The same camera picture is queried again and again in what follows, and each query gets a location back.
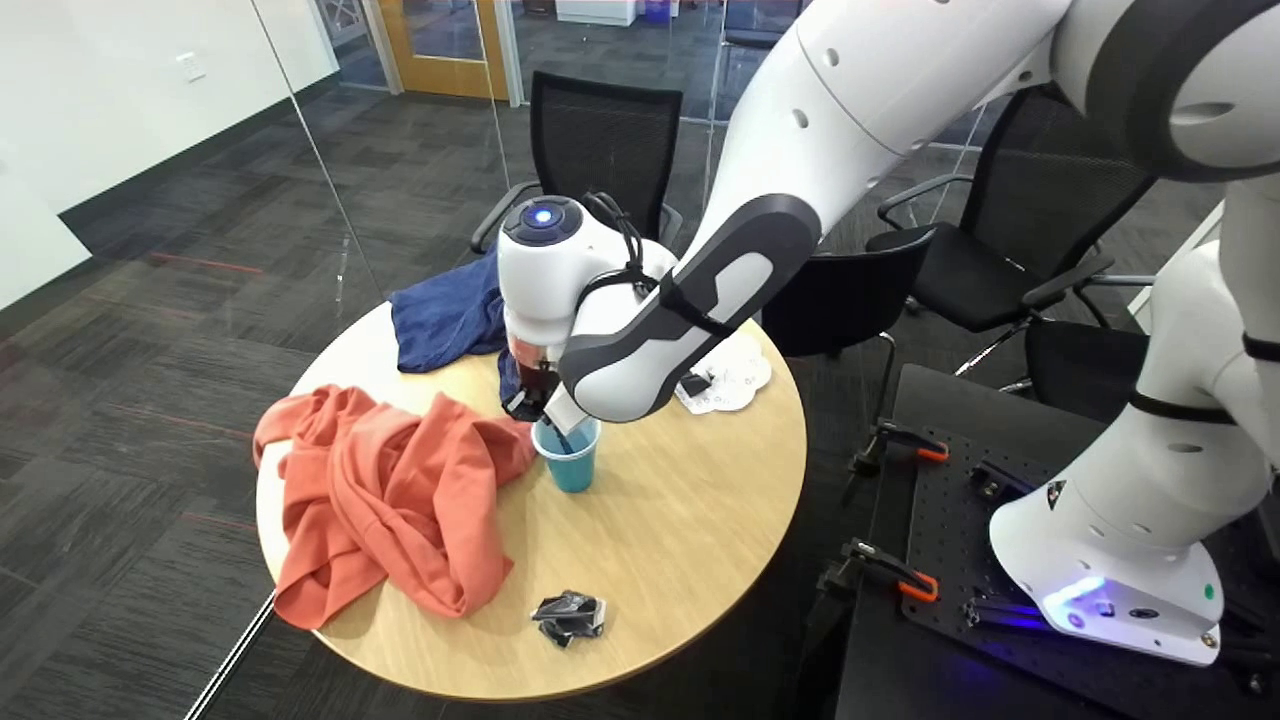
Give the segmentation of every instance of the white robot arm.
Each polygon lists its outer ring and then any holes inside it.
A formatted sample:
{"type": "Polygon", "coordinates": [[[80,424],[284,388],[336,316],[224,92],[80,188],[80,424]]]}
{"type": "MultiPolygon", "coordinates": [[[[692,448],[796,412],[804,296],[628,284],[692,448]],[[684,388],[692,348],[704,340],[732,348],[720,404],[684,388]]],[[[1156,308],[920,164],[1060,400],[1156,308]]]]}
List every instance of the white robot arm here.
{"type": "Polygon", "coordinates": [[[572,200],[520,208],[500,240],[516,360],[560,372],[560,428],[656,412],[900,156],[976,100],[1052,80],[1136,164],[1236,184],[1220,252],[1156,280],[1136,404],[1048,488],[1004,504],[992,548],[1052,628],[1212,664],[1224,596],[1200,536],[1244,516],[1280,460],[1268,68],[1280,0],[816,0],[744,92],[680,260],[648,268],[636,248],[656,244],[624,244],[572,200]]]}
{"type": "Polygon", "coordinates": [[[640,300],[624,284],[596,284],[612,268],[588,252],[608,244],[596,240],[588,212],[564,204],[584,224],[552,240],[532,224],[508,224],[500,236],[508,328],[524,356],[548,360],[564,380],[568,396],[552,400],[552,420],[576,424],[576,408],[616,424],[656,412],[900,156],[1036,52],[1044,56],[1064,8],[1068,0],[816,0],[736,104],[692,248],[640,300]],[[580,256],[592,272],[560,264],[568,288],[552,292],[564,300],[520,304],[516,296],[536,296],[552,280],[532,264],[536,252],[580,256]],[[528,308],[572,332],[520,336],[532,328],[528,308]]]}

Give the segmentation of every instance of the black chair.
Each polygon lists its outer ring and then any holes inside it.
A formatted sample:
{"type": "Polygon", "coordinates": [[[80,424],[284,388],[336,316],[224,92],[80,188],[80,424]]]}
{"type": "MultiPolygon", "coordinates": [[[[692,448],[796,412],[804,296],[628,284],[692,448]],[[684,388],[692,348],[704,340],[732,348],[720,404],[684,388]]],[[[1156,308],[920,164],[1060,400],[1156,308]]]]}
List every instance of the black chair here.
{"type": "MultiPolygon", "coordinates": [[[[624,88],[532,72],[528,128],[536,180],[500,196],[476,224],[472,252],[488,252],[504,212],[532,192],[576,200],[608,192],[640,236],[676,236],[680,212],[664,204],[664,192],[676,156],[680,100],[684,96],[672,88],[624,88]]],[[[600,204],[588,204],[588,212],[616,228],[616,216],[600,204]]]]}
{"type": "Polygon", "coordinates": [[[1108,424],[1132,396],[1148,356],[1148,336],[1036,316],[1028,324],[1024,352],[1032,380],[1028,392],[1040,404],[1108,424]]]}
{"type": "Polygon", "coordinates": [[[876,388],[872,424],[896,372],[896,340],[912,280],[928,256],[932,232],[904,232],[864,256],[812,256],[760,312],[764,332],[784,356],[840,356],[852,344],[884,340],[888,360],[876,388]]]}
{"type": "MultiPolygon", "coordinates": [[[[896,224],[908,200],[952,180],[964,176],[892,196],[880,220],[896,224]]],[[[960,224],[936,224],[912,288],[924,308],[968,332],[1004,328],[956,376],[1068,292],[1104,324],[1080,288],[1112,264],[1096,244],[1152,180],[1120,160],[1060,92],[1016,92],[980,152],[960,224]]]]}

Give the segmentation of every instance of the wooden table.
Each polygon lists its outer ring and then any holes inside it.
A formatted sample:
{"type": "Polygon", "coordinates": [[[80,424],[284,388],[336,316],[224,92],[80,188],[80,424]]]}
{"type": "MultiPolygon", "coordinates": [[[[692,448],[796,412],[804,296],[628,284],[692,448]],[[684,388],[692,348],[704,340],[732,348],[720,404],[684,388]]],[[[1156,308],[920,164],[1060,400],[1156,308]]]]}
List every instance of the wooden table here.
{"type": "MultiPolygon", "coordinates": [[[[384,584],[316,636],[380,680],[464,700],[596,688],[696,640],[768,568],[804,484],[808,440],[792,372],[756,324],[744,332],[772,360],[772,384],[748,412],[692,416],[672,400],[640,424],[600,432],[592,492],[564,496],[544,464],[500,492],[500,540],[516,568],[492,604],[468,620],[440,620],[384,584]],[[532,608],[564,588],[608,604],[600,640],[556,648],[536,632],[532,608]]],[[[324,348],[296,392],[320,384],[360,384],[416,412],[444,388],[480,412],[500,412],[492,356],[400,376],[388,304],[324,348]]],[[[256,528],[272,576],[288,552],[276,476],[284,452],[272,444],[256,480],[256,528]]]]}

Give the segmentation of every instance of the white panel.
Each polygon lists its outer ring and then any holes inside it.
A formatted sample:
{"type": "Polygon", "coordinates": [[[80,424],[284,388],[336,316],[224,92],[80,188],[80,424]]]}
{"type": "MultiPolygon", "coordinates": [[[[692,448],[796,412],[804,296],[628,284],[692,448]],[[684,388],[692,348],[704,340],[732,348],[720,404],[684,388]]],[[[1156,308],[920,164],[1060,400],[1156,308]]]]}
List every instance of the white panel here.
{"type": "MultiPolygon", "coordinates": [[[[336,72],[312,0],[260,0],[296,88],[336,72]]],[[[0,0],[0,308],[88,252],[64,208],[284,100],[252,0],[0,0]]]]}
{"type": "Polygon", "coordinates": [[[84,244],[28,192],[24,176],[0,156],[0,308],[76,268],[84,244]]]}
{"type": "Polygon", "coordinates": [[[628,28],[636,20],[636,0],[556,0],[556,20],[628,28]]]}

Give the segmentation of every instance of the small dark item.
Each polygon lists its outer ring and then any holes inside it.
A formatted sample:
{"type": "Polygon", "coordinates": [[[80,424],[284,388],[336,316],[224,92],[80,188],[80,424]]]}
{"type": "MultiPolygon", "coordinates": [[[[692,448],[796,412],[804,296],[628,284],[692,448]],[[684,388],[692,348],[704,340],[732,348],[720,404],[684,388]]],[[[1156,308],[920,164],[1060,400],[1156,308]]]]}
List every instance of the small dark item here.
{"type": "Polygon", "coordinates": [[[980,460],[972,472],[968,472],[968,484],[992,500],[992,504],[1008,504],[1008,500],[1020,500],[1028,492],[1036,492],[1040,484],[1036,480],[1024,480],[1016,476],[1012,468],[1004,464],[992,464],[992,460],[980,460]]]}
{"type": "Polygon", "coordinates": [[[932,440],[924,432],[900,428],[892,420],[880,420],[872,428],[868,448],[856,452],[852,476],[880,476],[888,444],[908,444],[916,464],[948,464],[952,460],[948,444],[940,444],[940,440],[932,440]]]}
{"type": "Polygon", "coordinates": [[[880,572],[892,580],[892,588],[900,592],[900,600],[912,600],[912,604],[936,604],[940,596],[940,584],[936,576],[928,572],[916,572],[908,568],[904,560],[880,552],[876,544],[852,536],[844,548],[840,548],[840,560],[820,576],[820,592],[828,596],[852,596],[852,572],[880,572]]]}
{"type": "Polygon", "coordinates": [[[680,388],[684,388],[688,396],[700,396],[700,392],[708,392],[708,388],[712,388],[712,376],[684,372],[684,376],[680,376],[680,388]]]}
{"type": "Polygon", "coordinates": [[[536,628],[556,644],[568,648],[576,636],[600,636],[604,632],[604,604],[588,592],[560,592],[536,604],[532,620],[536,628]]]}

